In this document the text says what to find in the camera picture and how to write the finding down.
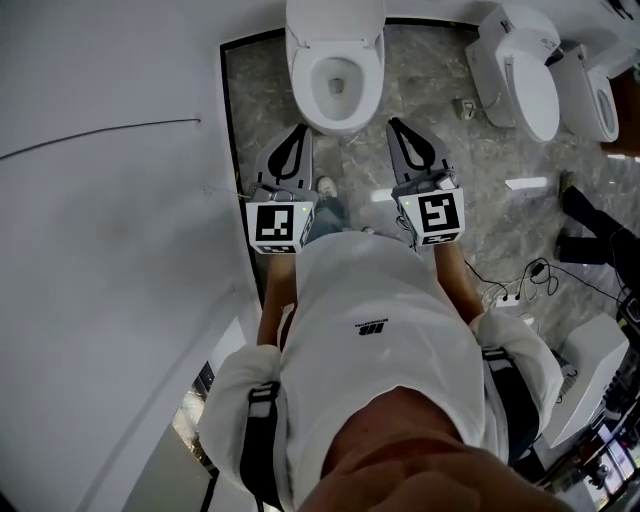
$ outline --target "white toilet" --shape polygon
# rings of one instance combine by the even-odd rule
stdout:
[[[518,126],[533,140],[553,139],[560,122],[556,86],[545,61],[560,44],[549,19],[520,5],[500,5],[466,49],[487,117],[496,126]]]
[[[384,81],[384,0],[288,0],[287,61],[298,108],[316,130],[353,134]]]
[[[562,60],[551,66],[560,98],[560,116],[569,131],[600,142],[618,138],[618,114],[609,78],[633,65],[634,48],[612,32],[583,34]]]

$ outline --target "forearm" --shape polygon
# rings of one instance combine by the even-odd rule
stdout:
[[[297,303],[295,256],[272,256],[258,329],[258,345],[278,346],[278,327],[282,319],[282,310],[289,304]]]
[[[482,301],[467,272],[464,257],[456,242],[439,244],[434,248],[438,282],[467,323],[484,313]]]

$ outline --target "person in white shirt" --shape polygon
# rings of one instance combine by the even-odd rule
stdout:
[[[248,396],[275,381],[285,510],[567,510],[505,465],[515,440],[483,360],[483,347],[504,349],[517,366],[535,437],[562,384],[546,344],[484,311],[455,242],[434,247],[432,275],[400,241],[349,230],[330,179],[318,192],[311,243],[271,259],[257,344],[215,377],[200,421],[213,464],[245,487]]]

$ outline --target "gray marble floor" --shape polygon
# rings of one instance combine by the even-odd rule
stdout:
[[[452,100],[476,97],[464,55],[476,34],[463,30],[392,25],[385,28],[385,85],[374,119],[357,136],[314,134],[314,173],[332,177],[348,205],[355,229],[370,226],[405,240],[395,224],[395,205],[372,202],[371,192],[395,184],[385,125],[392,116],[428,126],[448,145],[466,197],[467,230],[461,245],[469,262],[493,281],[518,279],[524,266],[544,256],[552,264],[555,237],[568,226],[583,228],[560,210],[557,180],[562,169],[576,171],[585,194],[635,232],[640,227],[640,163],[606,157],[597,143],[561,128],[555,140],[538,144],[515,129],[500,129],[484,114],[465,122],[456,118]],[[240,175],[245,190],[253,179],[256,155],[278,132],[303,122],[291,91],[284,38],[230,50],[228,81]],[[511,191],[505,179],[541,176],[547,188]],[[431,249],[420,251],[433,267]],[[617,296],[616,275],[608,266],[560,264]],[[540,334],[557,347],[576,326],[602,311],[615,314],[616,303],[573,278],[554,271],[560,285],[548,297],[540,286],[532,302],[505,311],[533,315]],[[487,285],[478,282],[484,292]]]

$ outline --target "white sleeve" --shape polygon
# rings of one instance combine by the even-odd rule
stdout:
[[[500,347],[518,365],[540,416],[542,432],[562,387],[562,372],[547,344],[520,318],[490,309],[469,325],[481,347]]]
[[[243,490],[240,458],[249,392],[270,380],[280,380],[280,349],[272,345],[241,348],[222,363],[198,423],[200,443],[213,465]]]

